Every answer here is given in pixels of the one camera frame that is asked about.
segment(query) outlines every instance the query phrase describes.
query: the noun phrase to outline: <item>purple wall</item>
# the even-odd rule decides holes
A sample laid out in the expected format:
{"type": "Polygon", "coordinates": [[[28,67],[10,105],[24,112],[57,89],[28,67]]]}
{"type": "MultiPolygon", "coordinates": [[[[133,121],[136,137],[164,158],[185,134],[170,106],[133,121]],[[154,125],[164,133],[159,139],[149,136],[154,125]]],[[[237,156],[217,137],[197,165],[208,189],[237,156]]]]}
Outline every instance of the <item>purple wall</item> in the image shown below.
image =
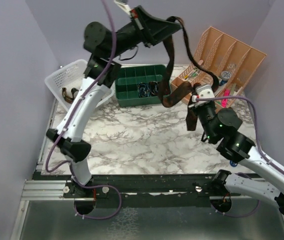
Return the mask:
{"type": "Polygon", "coordinates": [[[26,3],[0,0],[0,240],[36,166],[53,102],[44,79],[57,68],[26,3]]]}
{"type": "Polygon", "coordinates": [[[245,91],[257,107],[263,149],[284,165],[284,0],[276,0],[253,47],[268,54],[245,91]]]}
{"type": "MultiPolygon", "coordinates": [[[[129,23],[127,14],[112,0],[107,2],[116,29],[129,23]]],[[[110,28],[99,0],[26,0],[26,3],[62,65],[89,58],[90,53],[82,48],[87,24],[98,21],[110,28]]],[[[192,51],[195,51],[202,33],[209,26],[250,44],[271,4],[272,0],[129,0],[130,7],[142,5],[155,17],[183,18],[192,51]]],[[[189,64],[182,31],[174,35],[174,43],[175,62],[189,64]]],[[[128,52],[123,57],[132,55],[133,52],[128,52]]],[[[168,56],[161,43],[152,48],[141,45],[137,56],[125,63],[167,64],[168,56]]]]}

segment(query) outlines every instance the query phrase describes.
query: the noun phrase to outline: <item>green plastic organizer tray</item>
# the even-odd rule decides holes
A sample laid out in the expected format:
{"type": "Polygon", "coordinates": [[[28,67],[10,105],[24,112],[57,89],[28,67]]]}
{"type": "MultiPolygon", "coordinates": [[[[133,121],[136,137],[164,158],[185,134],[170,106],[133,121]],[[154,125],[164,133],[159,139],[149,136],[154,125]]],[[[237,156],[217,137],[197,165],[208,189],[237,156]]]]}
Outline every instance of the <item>green plastic organizer tray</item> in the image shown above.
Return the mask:
{"type": "Polygon", "coordinates": [[[141,83],[160,82],[165,73],[164,65],[146,65],[121,68],[115,80],[115,92],[119,106],[133,107],[160,104],[157,96],[139,97],[137,85],[141,83]]]}

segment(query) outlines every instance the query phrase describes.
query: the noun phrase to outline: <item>marble countertop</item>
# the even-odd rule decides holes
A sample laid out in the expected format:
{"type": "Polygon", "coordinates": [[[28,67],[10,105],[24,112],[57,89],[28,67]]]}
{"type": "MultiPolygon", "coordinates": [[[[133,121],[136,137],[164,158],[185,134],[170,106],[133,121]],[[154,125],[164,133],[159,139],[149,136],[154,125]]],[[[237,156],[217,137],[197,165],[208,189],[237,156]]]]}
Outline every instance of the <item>marble countertop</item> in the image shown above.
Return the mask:
{"type": "MultiPolygon", "coordinates": [[[[175,67],[171,80],[186,67],[175,67]]],[[[245,103],[235,102],[232,106],[243,124],[239,131],[255,139],[254,125],[245,103]]],[[[111,101],[96,109],[87,123],[83,139],[92,145],[88,165],[92,174],[214,174],[219,169],[232,172],[251,173],[229,161],[215,149],[217,145],[201,142],[203,128],[200,122],[196,131],[187,131],[186,105],[179,102],[172,108],[161,104],[136,107],[119,107],[115,96],[111,101]]],[[[59,105],[53,128],[66,115],[59,105]]],[[[48,141],[44,153],[46,161],[52,143],[48,141]]],[[[50,168],[65,157],[56,148],[50,159],[50,168]]],[[[52,175],[70,175],[67,164],[52,175]]]]}

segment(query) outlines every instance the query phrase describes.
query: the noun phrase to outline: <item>purple cable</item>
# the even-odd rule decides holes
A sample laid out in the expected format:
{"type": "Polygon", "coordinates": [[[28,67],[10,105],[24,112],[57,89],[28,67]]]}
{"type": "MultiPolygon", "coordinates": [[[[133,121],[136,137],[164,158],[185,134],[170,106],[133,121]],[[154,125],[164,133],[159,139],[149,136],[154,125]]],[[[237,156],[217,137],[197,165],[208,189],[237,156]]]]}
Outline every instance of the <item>purple cable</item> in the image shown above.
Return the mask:
{"type": "Polygon", "coordinates": [[[94,219],[94,220],[105,220],[105,219],[110,219],[112,218],[113,216],[115,216],[121,209],[122,207],[122,196],[121,196],[121,193],[120,191],[118,191],[118,189],[114,186],[111,186],[111,185],[96,185],[96,186],[85,186],[83,184],[81,184],[80,182],[77,181],[77,178],[75,177],[74,175],[74,172],[73,172],[73,168],[72,166],[70,166],[70,169],[71,169],[71,173],[72,173],[72,176],[73,176],[73,180],[82,188],[84,189],[96,189],[96,188],[102,188],[102,187],[108,187],[108,188],[111,188],[111,189],[114,189],[117,194],[118,194],[118,198],[119,198],[119,203],[118,203],[118,207],[116,209],[115,212],[113,212],[112,214],[108,215],[108,216],[88,216],[88,215],[82,215],[82,214],[79,214],[77,209],[76,209],[76,206],[74,204],[74,210],[76,212],[76,215],[79,215],[81,216],[82,218],[86,218],[86,219],[94,219]]]}
{"type": "MultiPolygon", "coordinates": [[[[251,179],[251,178],[249,177],[249,175],[246,175],[245,173],[238,172],[238,173],[236,173],[236,174],[239,175],[239,176],[242,175],[242,176],[244,176],[244,177],[246,177],[246,178],[248,178],[248,179],[251,179]]],[[[239,218],[246,218],[246,217],[248,217],[248,216],[251,216],[251,215],[255,214],[255,213],[257,212],[258,208],[260,207],[260,205],[261,205],[261,201],[258,200],[256,207],[255,207],[251,212],[246,213],[246,214],[243,214],[243,215],[232,215],[232,214],[227,214],[227,213],[223,213],[223,212],[218,211],[218,210],[211,204],[211,206],[215,209],[215,211],[216,211],[217,213],[222,214],[223,216],[227,216],[227,217],[229,217],[229,218],[236,218],[236,219],[239,219],[239,218]]]]}
{"type": "Polygon", "coordinates": [[[74,114],[76,113],[76,110],[78,109],[80,103],[82,102],[82,100],[86,97],[86,95],[88,94],[88,92],[92,89],[92,87],[100,80],[100,78],[106,73],[106,71],[108,70],[108,68],[111,66],[111,63],[113,61],[113,58],[115,57],[115,51],[116,51],[116,32],[115,32],[115,26],[114,26],[114,21],[112,19],[112,15],[111,15],[111,11],[109,10],[105,0],[101,0],[104,9],[107,13],[107,17],[108,20],[110,22],[111,25],[111,29],[112,29],[112,51],[111,51],[111,56],[110,59],[108,61],[108,63],[106,64],[105,68],[103,69],[103,71],[101,72],[101,74],[99,74],[99,76],[94,80],[94,82],[84,91],[84,93],[81,95],[80,99],[77,101],[77,103],[75,104],[68,120],[65,123],[65,126],[63,127],[63,130],[61,131],[60,135],[58,136],[58,138],[56,139],[56,141],[54,142],[51,150],[48,153],[47,156],[47,160],[46,160],[46,164],[45,164],[45,169],[48,173],[52,173],[54,172],[56,169],[58,169],[61,165],[66,164],[66,163],[70,163],[69,160],[64,160],[61,163],[59,163],[56,167],[54,167],[53,169],[48,169],[48,165],[49,165],[49,161],[51,159],[51,156],[53,154],[53,151],[55,149],[55,147],[57,146],[58,142],[61,140],[62,136],[64,135],[64,133],[67,131],[67,128],[74,116],[74,114]]]}
{"type": "Polygon", "coordinates": [[[281,174],[284,175],[284,170],[282,170],[281,168],[279,168],[277,165],[275,165],[272,161],[270,161],[265,154],[262,152],[261,149],[261,144],[260,144],[260,140],[258,137],[258,127],[257,127],[257,116],[256,116],[256,110],[255,110],[255,106],[253,104],[253,102],[244,97],[244,96],[219,96],[219,97],[213,97],[213,98],[197,98],[196,101],[197,102],[201,102],[201,101],[216,101],[216,100],[223,100],[223,99],[241,99],[244,101],[247,101],[252,109],[253,109],[253,114],[254,114],[254,126],[255,126],[255,137],[256,137],[256,145],[257,145],[257,151],[261,154],[261,156],[265,159],[265,161],[267,162],[267,164],[270,164],[273,168],[275,168],[277,171],[279,171],[281,174]]]}

